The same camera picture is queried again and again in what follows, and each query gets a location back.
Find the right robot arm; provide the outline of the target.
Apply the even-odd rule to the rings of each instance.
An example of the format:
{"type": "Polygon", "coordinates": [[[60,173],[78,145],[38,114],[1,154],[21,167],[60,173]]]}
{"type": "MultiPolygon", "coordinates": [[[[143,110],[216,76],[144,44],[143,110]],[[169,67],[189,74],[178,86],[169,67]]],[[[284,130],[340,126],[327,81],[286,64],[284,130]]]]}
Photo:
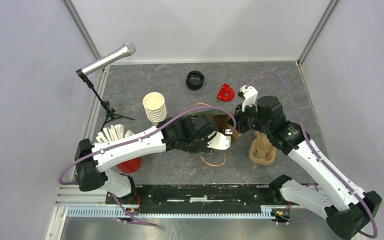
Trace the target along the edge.
{"type": "Polygon", "coordinates": [[[263,96],[251,105],[238,104],[234,117],[239,133],[253,130],[266,134],[272,146],[299,164],[323,190],[310,190],[281,175],[269,185],[273,203],[287,201],[305,207],[323,218],[343,240],[362,234],[367,224],[372,224],[372,237],[377,237],[374,217],[381,196],[374,190],[365,191],[341,173],[298,123],[287,120],[277,97],[263,96]]]}

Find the green paper bag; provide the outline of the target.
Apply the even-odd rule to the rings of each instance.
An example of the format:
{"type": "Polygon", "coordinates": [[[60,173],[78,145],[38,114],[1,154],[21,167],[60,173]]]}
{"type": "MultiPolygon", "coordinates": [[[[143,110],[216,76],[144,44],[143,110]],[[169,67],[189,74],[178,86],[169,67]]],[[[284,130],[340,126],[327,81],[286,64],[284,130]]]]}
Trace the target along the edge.
{"type": "MultiPolygon", "coordinates": [[[[212,114],[212,117],[214,118],[214,120],[217,124],[217,129],[219,132],[224,132],[224,130],[227,130],[227,129],[230,130],[232,128],[232,125],[229,124],[229,120],[231,119],[229,115],[218,114],[218,110],[215,109],[214,113],[212,114]]],[[[234,130],[230,136],[231,136],[231,143],[233,144],[234,142],[236,142],[238,140],[239,132],[237,130],[234,130]]],[[[226,160],[227,160],[227,156],[226,156],[225,152],[222,151],[221,153],[223,155],[223,161],[219,164],[213,164],[213,163],[206,161],[206,159],[200,154],[198,156],[201,158],[201,160],[206,165],[208,165],[210,167],[221,167],[226,163],[226,160]]]]}

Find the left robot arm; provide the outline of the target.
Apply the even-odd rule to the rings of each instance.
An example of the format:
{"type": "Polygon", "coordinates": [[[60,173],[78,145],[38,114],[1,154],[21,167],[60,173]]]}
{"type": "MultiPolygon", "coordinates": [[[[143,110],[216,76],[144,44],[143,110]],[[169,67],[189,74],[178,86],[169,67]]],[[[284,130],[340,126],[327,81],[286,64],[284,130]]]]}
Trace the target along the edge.
{"type": "Polygon", "coordinates": [[[182,150],[211,153],[211,141],[218,132],[216,120],[207,113],[193,117],[168,118],[139,134],[123,139],[92,144],[84,139],[76,153],[76,173],[81,192],[105,190],[125,204],[133,203],[137,190],[131,177],[112,168],[118,164],[154,153],[182,150]]]}

